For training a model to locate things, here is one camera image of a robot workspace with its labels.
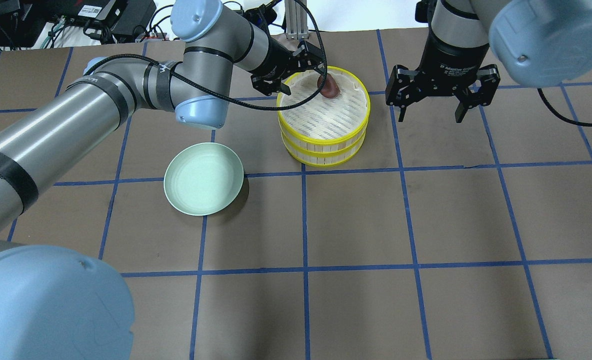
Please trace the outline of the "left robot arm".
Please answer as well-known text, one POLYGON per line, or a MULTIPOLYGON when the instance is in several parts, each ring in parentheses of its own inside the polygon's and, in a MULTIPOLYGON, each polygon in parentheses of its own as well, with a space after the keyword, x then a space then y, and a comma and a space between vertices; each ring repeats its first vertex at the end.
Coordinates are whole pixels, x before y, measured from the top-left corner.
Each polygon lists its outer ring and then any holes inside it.
MULTIPOLYGON (((0 231, 139 109, 174 112, 185 125, 219 129, 233 66, 264 95, 289 93, 297 72, 326 78, 322 39, 286 49, 219 0, 178 0, 182 62, 119 54, 91 62, 49 104, 0 132, 0 231)), ((133 297, 103 260, 60 246, 0 240, 0 360, 127 360, 133 297)))

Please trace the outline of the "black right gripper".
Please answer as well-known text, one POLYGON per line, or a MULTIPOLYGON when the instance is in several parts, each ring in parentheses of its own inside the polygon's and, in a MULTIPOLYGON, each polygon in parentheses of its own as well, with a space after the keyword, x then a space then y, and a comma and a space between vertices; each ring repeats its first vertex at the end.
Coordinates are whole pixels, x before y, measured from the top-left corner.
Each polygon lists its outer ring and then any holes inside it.
POLYGON ((459 103, 454 118, 456 123, 462 123, 469 110, 490 105, 501 82, 497 64, 481 67, 488 49, 487 43, 478 47, 457 47, 429 32, 418 68, 410 70, 396 64, 390 71, 386 104, 399 108, 401 123, 406 109, 419 102, 419 98, 455 95, 459 103), (469 86, 476 81, 479 87, 472 91, 469 86))

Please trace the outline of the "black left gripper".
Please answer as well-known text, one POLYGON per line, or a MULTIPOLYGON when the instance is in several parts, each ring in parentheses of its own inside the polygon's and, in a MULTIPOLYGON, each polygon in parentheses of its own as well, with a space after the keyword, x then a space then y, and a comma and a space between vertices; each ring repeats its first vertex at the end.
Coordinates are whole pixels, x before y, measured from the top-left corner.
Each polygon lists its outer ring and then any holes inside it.
POLYGON ((268 38, 268 50, 262 62, 251 70, 252 87, 265 96, 273 93, 291 95, 291 89, 281 80, 305 71, 326 74, 326 57, 321 48, 302 39, 295 50, 288 50, 279 41, 268 38))

